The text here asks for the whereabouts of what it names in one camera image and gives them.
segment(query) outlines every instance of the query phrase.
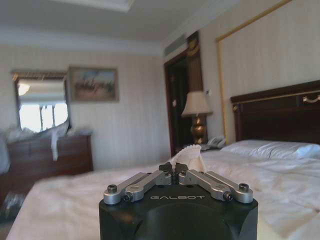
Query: lamp shade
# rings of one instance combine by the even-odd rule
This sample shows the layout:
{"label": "lamp shade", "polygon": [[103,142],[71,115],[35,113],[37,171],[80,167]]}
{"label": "lamp shade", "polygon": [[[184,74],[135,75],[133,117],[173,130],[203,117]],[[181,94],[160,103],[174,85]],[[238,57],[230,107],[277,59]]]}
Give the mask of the lamp shade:
{"label": "lamp shade", "polygon": [[186,96],[186,103],[182,116],[211,114],[206,96],[203,91],[191,91]]}

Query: wooden dresser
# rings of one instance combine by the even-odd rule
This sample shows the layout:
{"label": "wooden dresser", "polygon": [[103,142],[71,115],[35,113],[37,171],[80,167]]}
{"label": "wooden dresser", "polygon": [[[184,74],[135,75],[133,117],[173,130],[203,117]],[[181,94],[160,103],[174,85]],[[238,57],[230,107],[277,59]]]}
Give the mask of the wooden dresser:
{"label": "wooden dresser", "polygon": [[53,161],[50,138],[8,145],[11,166],[9,172],[0,175],[0,206],[9,192],[27,194],[40,179],[93,170],[90,136],[61,137],[57,148],[58,160]]}

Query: white bedsheet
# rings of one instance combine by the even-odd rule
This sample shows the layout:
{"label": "white bedsheet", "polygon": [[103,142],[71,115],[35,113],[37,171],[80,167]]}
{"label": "white bedsheet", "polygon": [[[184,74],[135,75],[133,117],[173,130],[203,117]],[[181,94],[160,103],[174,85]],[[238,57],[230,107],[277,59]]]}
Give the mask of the white bedsheet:
{"label": "white bedsheet", "polygon": [[[250,185],[259,215],[283,238],[319,239],[320,160],[263,160],[220,151],[201,155],[207,171]],[[7,240],[99,240],[98,203],[107,185],[157,167],[42,180],[26,197]]]}

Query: window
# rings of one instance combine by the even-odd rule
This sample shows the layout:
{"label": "window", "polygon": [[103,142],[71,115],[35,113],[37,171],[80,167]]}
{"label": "window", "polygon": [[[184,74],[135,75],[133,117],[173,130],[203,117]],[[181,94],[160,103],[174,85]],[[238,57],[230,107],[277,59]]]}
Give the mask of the window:
{"label": "window", "polygon": [[66,103],[55,105],[23,104],[20,108],[21,128],[30,129],[36,133],[63,124],[68,119]]}

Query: mirror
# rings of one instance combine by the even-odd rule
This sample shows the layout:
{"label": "mirror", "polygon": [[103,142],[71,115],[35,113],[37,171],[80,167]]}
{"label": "mirror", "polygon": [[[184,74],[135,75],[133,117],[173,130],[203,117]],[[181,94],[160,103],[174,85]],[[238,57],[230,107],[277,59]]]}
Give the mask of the mirror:
{"label": "mirror", "polygon": [[18,124],[36,133],[69,120],[65,72],[14,73]]}

